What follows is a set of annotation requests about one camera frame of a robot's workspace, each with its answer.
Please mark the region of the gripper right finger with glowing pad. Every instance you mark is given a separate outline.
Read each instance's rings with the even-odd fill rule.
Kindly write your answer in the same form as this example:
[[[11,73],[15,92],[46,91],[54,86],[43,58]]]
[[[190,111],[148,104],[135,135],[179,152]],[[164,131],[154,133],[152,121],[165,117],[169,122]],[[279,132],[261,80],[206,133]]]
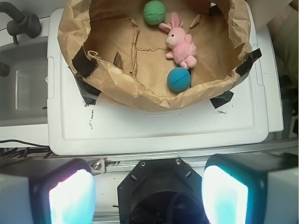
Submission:
[[[212,224],[297,224],[299,157],[214,154],[206,162],[201,192]]]

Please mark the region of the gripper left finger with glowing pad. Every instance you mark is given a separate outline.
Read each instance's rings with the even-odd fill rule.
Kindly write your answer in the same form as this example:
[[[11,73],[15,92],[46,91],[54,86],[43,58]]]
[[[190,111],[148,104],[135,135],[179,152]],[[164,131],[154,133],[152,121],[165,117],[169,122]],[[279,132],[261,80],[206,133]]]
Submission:
[[[0,161],[2,224],[90,224],[96,184],[84,159]]]

